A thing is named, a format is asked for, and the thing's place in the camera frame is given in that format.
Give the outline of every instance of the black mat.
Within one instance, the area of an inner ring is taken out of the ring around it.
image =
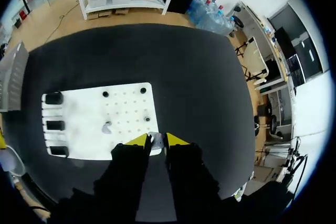
[[[253,110],[229,40],[186,27],[139,24],[82,31],[30,52],[22,111],[4,114],[4,131],[47,195],[69,197],[73,187],[91,193],[108,162],[47,154],[42,94],[135,82],[151,83],[160,132],[202,148],[222,198],[247,181],[254,165]],[[163,152],[150,158],[137,220],[175,219],[163,162]]]

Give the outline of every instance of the cable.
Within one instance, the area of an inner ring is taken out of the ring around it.
[[[301,182],[302,177],[303,177],[303,173],[304,173],[304,171],[305,171],[305,169],[306,169],[306,164],[307,164],[307,160],[308,160],[308,154],[306,154],[305,156],[303,156],[303,158],[305,158],[306,160],[304,160],[304,165],[303,165],[302,173],[301,173],[301,176],[300,176],[300,178],[299,178],[299,182],[298,182],[298,184],[296,185],[296,188],[295,188],[295,191],[294,191],[294,195],[293,195],[291,204],[292,204],[292,202],[294,201],[296,192],[297,192],[297,190],[298,190],[298,188],[299,188],[300,182]]]
[[[63,19],[65,18],[65,16],[67,16],[73,9],[75,9],[75,7],[76,7],[77,5],[75,5],[73,8],[71,8],[71,9],[70,9],[67,13],[65,13],[64,15],[59,16],[60,21],[59,21],[59,23],[58,23],[58,26],[55,28],[54,31],[52,31],[52,33],[49,35],[49,37],[46,39],[46,41],[45,41],[43,44],[45,44],[45,43],[48,42],[48,40],[51,38],[51,36],[56,32],[56,30],[57,30],[57,29],[59,28],[59,26],[61,25],[61,23],[62,23]]]
[[[30,206],[30,209],[31,210],[34,210],[34,209],[39,209],[39,210],[43,210],[45,212],[49,212],[47,209],[45,209],[44,207],[39,207],[39,206]]]
[[[23,176],[25,173],[26,173],[26,167],[25,167],[25,165],[23,164],[23,162],[22,162],[22,160],[21,160],[21,158],[19,157],[19,155],[17,154],[17,152],[14,150],[14,148],[12,148],[11,146],[9,146],[9,145],[6,145],[8,148],[10,148],[13,152],[14,152],[14,154],[16,155],[16,157],[17,157],[17,159],[20,161],[20,163],[21,163],[21,165],[22,165],[22,173],[15,173],[15,172],[12,172],[11,170],[9,171],[12,175],[14,175],[14,176],[17,176],[17,177],[21,177],[21,176]]]

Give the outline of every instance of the wooden floor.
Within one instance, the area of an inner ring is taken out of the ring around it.
[[[121,24],[159,23],[194,27],[185,15],[169,12],[166,15],[161,15],[160,12],[160,10],[156,9],[135,8],[124,16],[113,15],[111,17],[84,20],[78,0],[52,0],[51,3],[44,3],[33,10],[22,22],[22,25],[18,29],[14,29],[8,47],[11,49],[22,40],[26,49],[31,51],[48,41],[78,31]],[[230,41],[234,47],[237,47],[243,41],[246,41],[244,36],[243,33],[238,33],[235,38],[230,38]],[[242,58],[239,60],[243,65],[244,60]],[[262,99],[259,91],[255,90],[251,81],[247,83],[247,86],[255,115],[257,114],[257,106],[262,103]],[[261,129],[256,137],[256,150],[262,149],[265,140],[266,130]]]

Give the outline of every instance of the water bottle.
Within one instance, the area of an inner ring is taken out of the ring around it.
[[[189,18],[192,22],[194,22],[194,13],[195,11],[205,3],[205,0],[193,0],[187,10],[187,14],[189,15]]]
[[[218,11],[218,6],[216,4],[216,0],[211,0],[211,3],[209,4],[211,12],[216,13]]]
[[[228,18],[224,15],[223,15],[223,21],[224,26],[222,27],[220,34],[226,36],[235,29],[235,22],[232,20],[232,18]]]
[[[221,5],[216,13],[207,13],[198,23],[197,28],[219,34],[221,28],[224,26],[222,10],[223,6]]]
[[[194,24],[197,25],[204,15],[211,12],[210,9],[211,0],[207,0],[204,5],[201,5],[198,9],[194,12]]]

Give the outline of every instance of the small metal part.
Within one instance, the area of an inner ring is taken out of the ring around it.
[[[159,132],[149,132],[149,136],[152,136],[152,150],[158,150],[164,148],[163,135]]]
[[[101,131],[104,133],[104,134],[112,134],[111,130],[109,129],[109,126],[112,125],[112,122],[111,121],[107,121],[104,125],[103,125],[103,128],[101,129]]]

